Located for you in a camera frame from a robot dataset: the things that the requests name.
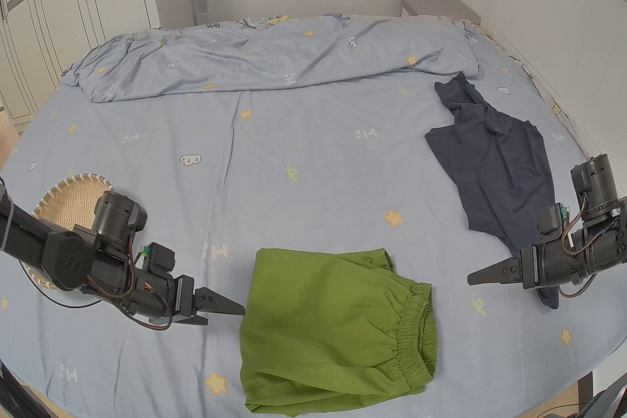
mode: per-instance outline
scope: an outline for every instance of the green fabric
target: green fabric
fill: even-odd
[[[385,249],[259,250],[239,338],[253,413],[357,409],[435,375],[431,285],[396,275]]]

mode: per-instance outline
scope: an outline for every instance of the dark fabric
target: dark fabric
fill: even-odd
[[[463,74],[436,83],[455,122],[425,135],[438,161],[457,185],[468,227],[501,239],[513,256],[538,242],[538,213],[555,203],[544,139],[531,123],[490,106]],[[557,308],[557,288],[539,289]]]

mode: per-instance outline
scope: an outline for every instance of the wicker basket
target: wicker basket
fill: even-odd
[[[67,230],[74,225],[91,228],[95,217],[93,208],[107,190],[113,191],[111,183],[98,174],[77,174],[53,186],[31,213],[37,219],[46,219]],[[56,289],[48,279],[26,267],[33,281],[41,287]]]

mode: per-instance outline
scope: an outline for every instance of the headboard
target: headboard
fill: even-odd
[[[624,195],[627,0],[493,0],[482,28],[523,62],[584,152],[609,155]]]

